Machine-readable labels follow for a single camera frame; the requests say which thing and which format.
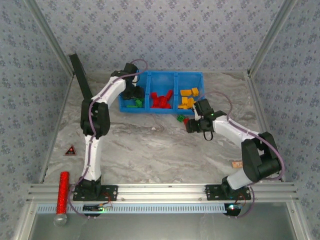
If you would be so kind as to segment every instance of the black mounting bracket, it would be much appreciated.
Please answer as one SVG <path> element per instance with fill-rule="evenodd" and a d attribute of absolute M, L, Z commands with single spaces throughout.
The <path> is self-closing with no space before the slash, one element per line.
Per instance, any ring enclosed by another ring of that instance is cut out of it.
<path fill-rule="evenodd" d="M 101 177 L 97 181 L 83 179 L 74 189 L 73 201 L 116 201 L 117 185 L 101 185 Z"/>
<path fill-rule="evenodd" d="M 251 200 L 251 194 L 248 187 L 242 187 L 235 190 L 234 192 L 226 195 L 221 184 L 210 184 L 205 185 L 205 194 L 208 201 L 227 201 L 237 199 L 240 200 Z"/>

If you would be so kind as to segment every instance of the warning sign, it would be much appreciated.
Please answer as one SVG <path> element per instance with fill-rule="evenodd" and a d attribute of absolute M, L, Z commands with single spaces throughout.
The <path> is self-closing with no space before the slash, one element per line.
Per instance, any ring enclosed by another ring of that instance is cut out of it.
<path fill-rule="evenodd" d="M 68 151 L 65 152 L 64 156 L 75 156 L 77 155 L 75 147 L 73 145 L 71 145 L 71 147 L 69 147 Z"/>

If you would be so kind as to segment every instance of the cable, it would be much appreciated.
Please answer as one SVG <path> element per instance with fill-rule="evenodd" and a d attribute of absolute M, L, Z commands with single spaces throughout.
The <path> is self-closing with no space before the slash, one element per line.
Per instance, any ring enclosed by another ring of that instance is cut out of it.
<path fill-rule="evenodd" d="M 131 62 L 134 63 L 134 62 L 137 62 L 137 61 L 143 61 L 145 63 L 145 68 L 142 72 L 136 72 L 136 73 L 132 73 L 132 74 L 125 74 L 125 75 L 122 75 L 122 76 L 119 76 L 117 77 L 115 80 L 112 81 L 112 84 L 114 84 L 115 82 L 117 82 L 118 80 L 122 79 L 122 78 L 127 78 L 127 77 L 133 77 L 133 76 L 137 76 L 137 75 L 140 75 L 140 74 L 143 74 L 147 69 L 148 69 L 148 63 L 144 60 L 144 59 L 141 59 L 141 58 L 138 58 L 138 59 L 135 59 Z M 70 188 L 69 190 L 69 193 L 68 193 L 68 203 L 70 205 L 70 207 L 72 208 L 72 210 L 78 214 L 79 216 L 81 217 L 84 217 L 84 218 L 88 218 L 90 219 L 90 217 L 87 217 L 86 215 L 78 212 L 76 210 L 76 208 L 72 205 L 71 203 L 71 200 L 70 200 L 70 196 L 72 194 L 72 192 L 75 190 L 76 186 L 85 178 L 85 176 L 87 175 L 88 171 L 89 171 L 89 167 L 90 167 L 90 160 L 91 160 L 91 147 L 92 147 L 92 141 L 94 139 L 94 137 L 97 135 L 97 132 L 95 130 L 95 127 L 94 127 L 94 124 L 93 124 L 93 121 L 92 121 L 92 115 L 91 115 L 91 111 L 92 111 L 92 107 L 93 105 L 95 104 L 96 101 L 98 101 L 99 99 L 101 99 L 105 94 L 106 92 L 109 90 L 109 88 L 112 86 L 112 84 L 109 84 L 108 87 L 101 93 L 100 96 L 98 96 L 96 99 L 94 99 L 91 104 L 89 105 L 89 114 L 88 114 L 88 117 L 89 117 L 89 122 L 90 122 L 90 127 L 91 127 L 91 130 L 93 132 L 93 135 L 91 136 L 90 138 L 90 141 L 89 141 L 89 146 L 88 146 L 88 162 L 87 162 L 87 167 L 83 173 L 83 175 L 79 178 L 79 180 L 75 183 L 75 185 L 73 187 Z"/>
<path fill-rule="evenodd" d="M 236 199 L 236 201 L 234 202 L 234 204 L 236 204 L 240 199 L 239 199 L 239 196 L 242 196 L 242 198 L 244 199 L 244 204 L 242 207 L 244 207 L 246 205 L 246 198 L 245 198 L 245 195 L 243 195 L 241 192 L 239 192 L 238 194 L 238 198 Z"/>
<path fill-rule="evenodd" d="M 244 214 L 242 214 L 242 215 L 240 215 L 240 216 L 234 216 L 233 218 L 235 218 L 235 219 L 243 218 L 243 217 L 247 216 L 249 213 L 251 213 L 252 209 L 254 209 L 255 200 L 256 200 L 256 198 L 255 198 L 255 192 L 254 192 L 254 190 L 253 190 L 253 188 L 252 188 L 251 186 L 249 186 L 249 189 L 250 189 L 250 191 L 251 191 L 251 193 L 252 193 L 252 203 L 251 203 L 248 211 L 246 211 Z"/>
<path fill-rule="evenodd" d="M 203 132 L 203 137 L 206 141 L 211 141 L 212 139 L 214 139 L 214 133 L 212 131 L 210 131 L 210 133 L 211 133 L 211 138 L 208 140 L 206 137 L 206 131 Z"/>
<path fill-rule="evenodd" d="M 277 156 L 277 158 L 278 158 L 278 160 L 279 160 L 279 162 L 280 162 L 280 165 L 281 165 L 281 173 L 280 173 L 278 176 L 276 176 L 276 177 L 267 177 L 267 178 L 265 178 L 265 179 L 266 179 L 266 180 L 270 180 L 270 181 L 281 179 L 281 178 L 284 176 L 285 170 L 286 170 L 285 162 L 284 162 L 283 158 L 281 157 L 280 153 L 274 148 L 274 146 L 272 146 L 268 141 L 264 140 L 262 137 L 254 134 L 253 132 L 247 131 L 246 129 L 244 129 L 244 128 L 242 128 L 242 127 L 240 127 L 240 126 L 238 126 L 238 125 L 236 125 L 236 124 L 233 123 L 233 120 L 230 119 L 230 114 L 231 114 L 231 111 L 232 111 L 232 109 L 233 109 L 233 104 L 232 104 L 232 102 L 231 102 L 231 99 L 230 99 L 226 94 L 224 94 L 223 92 L 220 92 L 220 91 L 216 91 L 216 90 L 212 90 L 212 91 L 210 91 L 210 92 L 207 92 L 206 94 L 219 94 L 219 95 L 224 96 L 224 97 L 228 100 L 228 102 L 229 102 L 229 104 L 230 104 L 230 109 L 229 109 L 228 113 L 226 114 L 226 119 L 227 119 L 227 121 L 228 121 L 233 127 L 235 127 L 236 129 L 238 129 L 238 130 L 240 130 L 240 131 L 242 131 L 242 132 L 244 132 L 244 133 L 246 133 L 246 134 L 249 134 L 250 136 L 252 136 L 252 137 L 254 137 L 254 138 L 257 138 L 258 140 L 260 140 L 261 142 L 263 142 L 264 144 L 266 144 L 266 145 L 275 153 L 275 155 Z"/>

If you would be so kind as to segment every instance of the red cylinder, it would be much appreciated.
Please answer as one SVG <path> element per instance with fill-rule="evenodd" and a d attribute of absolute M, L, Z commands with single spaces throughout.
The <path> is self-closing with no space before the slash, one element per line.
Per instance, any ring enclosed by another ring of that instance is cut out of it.
<path fill-rule="evenodd" d="M 170 98 L 172 97 L 172 94 L 174 94 L 174 91 L 169 90 L 168 93 L 167 93 L 166 96 L 165 96 L 165 98 L 166 98 L 167 101 L 170 100 Z"/>
<path fill-rule="evenodd" d="M 67 213 L 68 193 L 69 193 L 69 177 L 68 171 L 60 173 L 58 201 L 56 204 L 56 214 Z"/>

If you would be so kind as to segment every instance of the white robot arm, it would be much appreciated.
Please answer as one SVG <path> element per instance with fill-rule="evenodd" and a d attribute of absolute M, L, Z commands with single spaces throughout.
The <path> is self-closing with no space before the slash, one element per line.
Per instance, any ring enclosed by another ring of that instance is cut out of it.
<path fill-rule="evenodd" d="M 193 111 L 195 118 L 190 119 L 186 124 L 188 133 L 203 133 L 207 140 L 206 132 L 210 132 L 210 140 L 212 140 L 213 132 L 215 132 L 241 148 L 243 168 L 222 180 L 221 188 L 226 195 L 269 177 L 282 169 L 276 154 L 266 144 L 254 137 L 259 136 L 277 149 L 275 140 L 269 132 L 260 134 L 251 131 L 231 118 L 228 119 L 226 113 L 214 112 L 207 99 L 197 101 L 193 105 Z"/>
<path fill-rule="evenodd" d="M 135 84 L 138 74 L 138 68 L 127 63 L 124 70 L 111 74 L 108 83 L 96 96 L 82 102 L 80 126 L 85 135 L 85 157 L 76 188 L 81 189 L 85 200 L 95 200 L 101 191 L 100 160 L 103 139 L 110 129 L 109 106 L 120 94 L 125 100 L 145 96 L 144 89 Z"/>
<path fill-rule="evenodd" d="M 91 100 L 96 100 L 96 103 L 104 103 L 107 106 L 111 106 L 114 100 L 126 89 L 126 80 L 118 79 L 116 76 L 110 77 L 109 82 L 105 87 Z M 101 177 L 100 159 L 101 159 L 101 148 L 103 145 L 104 136 L 92 137 L 86 135 L 85 137 L 85 158 L 82 176 L 88 181 L 97 181 Z"/>

